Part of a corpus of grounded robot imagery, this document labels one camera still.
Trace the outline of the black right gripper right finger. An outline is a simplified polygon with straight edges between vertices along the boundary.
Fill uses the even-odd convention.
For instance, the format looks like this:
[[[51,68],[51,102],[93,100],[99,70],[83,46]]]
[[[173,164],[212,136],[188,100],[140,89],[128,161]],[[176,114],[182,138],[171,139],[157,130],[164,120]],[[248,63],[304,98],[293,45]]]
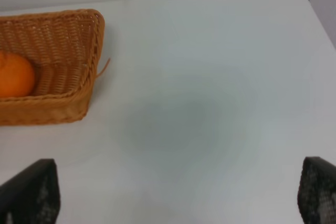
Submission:
[[[321,157],[304,159],[297,204],[304,223],[335,223],[335,165]]]

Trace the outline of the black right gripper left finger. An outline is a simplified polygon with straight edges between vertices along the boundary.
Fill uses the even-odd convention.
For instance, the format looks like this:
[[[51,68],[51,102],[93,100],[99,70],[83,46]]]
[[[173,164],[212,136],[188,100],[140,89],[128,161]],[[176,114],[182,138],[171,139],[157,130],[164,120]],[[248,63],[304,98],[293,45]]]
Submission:
[[[54,159],[40,159],[1,185],[1,223],[56,223],[60,206]]]

